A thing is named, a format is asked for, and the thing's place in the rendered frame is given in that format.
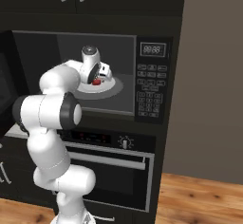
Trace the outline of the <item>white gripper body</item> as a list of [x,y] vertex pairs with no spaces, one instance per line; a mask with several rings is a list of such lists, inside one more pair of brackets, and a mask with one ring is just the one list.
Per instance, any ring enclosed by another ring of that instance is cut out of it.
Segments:
[[101,79],[104,79],[105,81],[111,81],[112,80],[112,71],[110,69],[110,65],[101,64],[101,67],[100,67],[100,70],[99,70],[99,77]]

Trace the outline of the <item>white round plate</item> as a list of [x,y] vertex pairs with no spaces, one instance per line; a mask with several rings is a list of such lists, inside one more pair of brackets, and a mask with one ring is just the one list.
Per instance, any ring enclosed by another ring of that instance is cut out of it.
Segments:
[[80,83],[80,85],[78,87],[78,90],[80,92],[88,93],[88,94],[91,94],[91,93],[102,93],[102,92],[105,92],[107,90],[110,90],[116,83],[114,78],[112,78],[111,81],[105,81],[104,79],[101,79],[101,78],[96,78],[96,79],[100,79],[101,80],[101,84],[100,85],[92,85],[92,83],[91,84]]

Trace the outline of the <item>grey microwave turntable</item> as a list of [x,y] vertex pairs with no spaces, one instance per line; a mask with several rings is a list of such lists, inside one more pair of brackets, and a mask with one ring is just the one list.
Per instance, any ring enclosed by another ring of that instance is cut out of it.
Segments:
[[117,77],[113,77],[113,78],[115,79],[116,83],[110,90],[107,90],[107,91],[102,92],[102,93],[88,94],[88,93],[80,92],[77,89],[74,92],[74,95],[77,99],[81,99],[81,100],[100,100],[100,99],[106,99],[106,98],[113,97],[113,96],[119,94],[123,89],[122,81]]

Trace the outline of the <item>black microwave oven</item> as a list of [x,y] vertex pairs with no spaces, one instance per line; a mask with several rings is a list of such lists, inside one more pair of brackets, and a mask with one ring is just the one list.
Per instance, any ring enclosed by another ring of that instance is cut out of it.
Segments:
[[112,78],[123,83],[110,98],[80,100],[86,112],[131,116],[135,121],[161,123],[168,87],[172,40],[137,35],[13,31],[29,94],[40,92],[47,70],[69,61],[81,62],[82,48],[94,46]]

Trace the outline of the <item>black microwave door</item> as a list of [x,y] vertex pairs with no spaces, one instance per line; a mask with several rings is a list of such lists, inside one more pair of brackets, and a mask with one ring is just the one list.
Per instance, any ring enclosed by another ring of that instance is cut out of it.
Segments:
[[0,31],[0,139],[15,124],[12,107],[27,95],[28,85],[13,32]]

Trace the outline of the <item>black built-in oven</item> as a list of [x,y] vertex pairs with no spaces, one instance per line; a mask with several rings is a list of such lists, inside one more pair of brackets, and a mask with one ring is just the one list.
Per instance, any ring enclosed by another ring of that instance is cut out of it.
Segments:
[[150,206],[156,138],[108,130],[58,132],[75,165],[94,171],[90,202],[147,212]]

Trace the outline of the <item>black oven door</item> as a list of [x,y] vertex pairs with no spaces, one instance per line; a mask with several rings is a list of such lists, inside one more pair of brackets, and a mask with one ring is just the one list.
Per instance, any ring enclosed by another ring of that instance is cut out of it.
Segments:
[[138,170],[71,159],[72,164],[87,167],[93,170],[96,175],[95,187],[90,194],[84,197],[85,200],[149,212],[154,167],[153,154],[67,141],[65,142],[65,147],[68,154],[75,152],[144,162],[145,169]]

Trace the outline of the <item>dark base cabinet door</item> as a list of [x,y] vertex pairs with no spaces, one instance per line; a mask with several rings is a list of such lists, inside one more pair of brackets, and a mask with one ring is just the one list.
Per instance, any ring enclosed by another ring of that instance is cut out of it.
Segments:
[[11,180],[8,184],[0,169],[0,197],[52,208],[55,195],[34,184],[36,168],[27,149],[27,140],[3,137],[0,140],[0,162],[4,162]]

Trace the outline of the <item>dark drawer front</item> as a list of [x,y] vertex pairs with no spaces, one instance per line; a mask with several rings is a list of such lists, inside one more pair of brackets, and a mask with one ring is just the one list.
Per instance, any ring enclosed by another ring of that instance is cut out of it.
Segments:
[[85,201],[84,205],[92,215],[115,217],[115,222],[96,219],[97,224],[155,224],[155,218],[145,212],[133,211],[91,201]]

